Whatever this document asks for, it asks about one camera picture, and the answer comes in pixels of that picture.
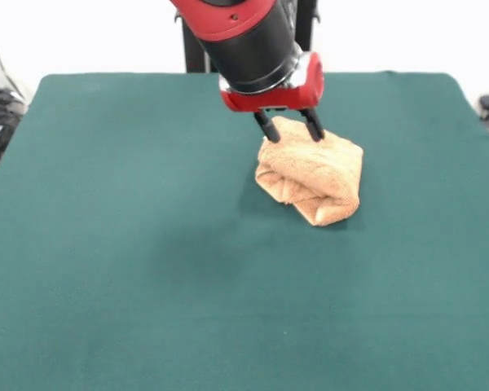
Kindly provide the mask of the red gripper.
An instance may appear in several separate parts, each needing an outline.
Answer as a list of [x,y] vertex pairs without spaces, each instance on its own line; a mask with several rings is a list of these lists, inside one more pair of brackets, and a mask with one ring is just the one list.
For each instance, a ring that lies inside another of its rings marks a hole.
[[311,138],[315,142],[324,139],[324,128],[314,110],[324,92],[324,71],[321,58],[316,52],[303,52],[289,77],[266,92],[238,93],[222,76],[219,77],[219,90],[223,102],[232,111],[254,112],[255,121],[264,136],[272,143],[280,141],[280,134],[272,119],[261,109],[301,110]]

